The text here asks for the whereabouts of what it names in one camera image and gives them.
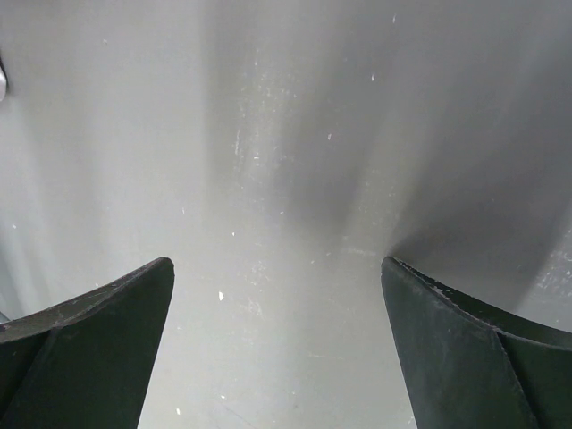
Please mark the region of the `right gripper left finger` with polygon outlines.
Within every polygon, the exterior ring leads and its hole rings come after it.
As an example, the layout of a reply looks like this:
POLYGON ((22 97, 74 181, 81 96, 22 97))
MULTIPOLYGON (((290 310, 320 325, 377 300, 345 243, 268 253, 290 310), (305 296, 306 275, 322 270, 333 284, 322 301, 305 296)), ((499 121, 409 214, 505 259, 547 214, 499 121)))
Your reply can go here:
POLYGON ((135 428, 172 299, 159 257, 1 325, 3 428, 135 428))

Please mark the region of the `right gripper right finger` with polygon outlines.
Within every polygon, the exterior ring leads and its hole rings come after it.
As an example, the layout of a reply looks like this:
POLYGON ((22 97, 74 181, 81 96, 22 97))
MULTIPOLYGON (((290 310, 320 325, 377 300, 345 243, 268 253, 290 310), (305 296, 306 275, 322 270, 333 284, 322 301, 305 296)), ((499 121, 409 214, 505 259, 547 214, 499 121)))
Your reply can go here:
POLYGON ((386 257, 383 297, 419 428, 569 428, 571 335, 386 257))

